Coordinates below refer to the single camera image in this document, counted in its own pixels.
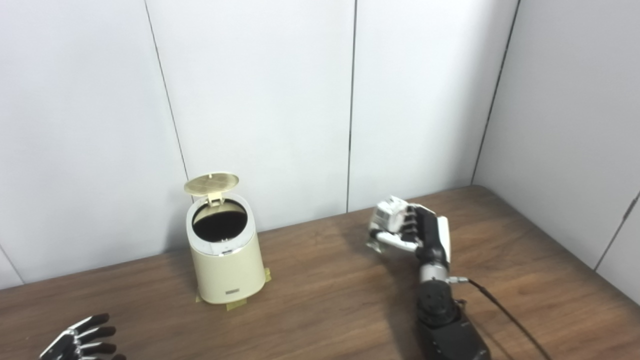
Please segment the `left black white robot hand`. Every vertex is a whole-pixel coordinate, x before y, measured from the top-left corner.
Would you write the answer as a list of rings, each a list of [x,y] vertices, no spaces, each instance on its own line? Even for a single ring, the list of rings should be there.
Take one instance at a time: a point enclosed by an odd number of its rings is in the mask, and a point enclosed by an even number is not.
[[[63,330],[39,354],[39,360],[126,360],[116,344],[103,342],[117,332],[108,313],[95,314]]]

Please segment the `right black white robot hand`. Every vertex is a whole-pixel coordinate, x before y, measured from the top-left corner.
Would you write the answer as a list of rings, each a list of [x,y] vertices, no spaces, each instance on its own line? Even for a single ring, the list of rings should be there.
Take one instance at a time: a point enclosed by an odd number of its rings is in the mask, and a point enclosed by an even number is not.
[[[378,252],[389,246],[413,253],[421,264],[450,268],[448,219],[419,203],[399,198],[379,202],[368,226],[369,242]]]

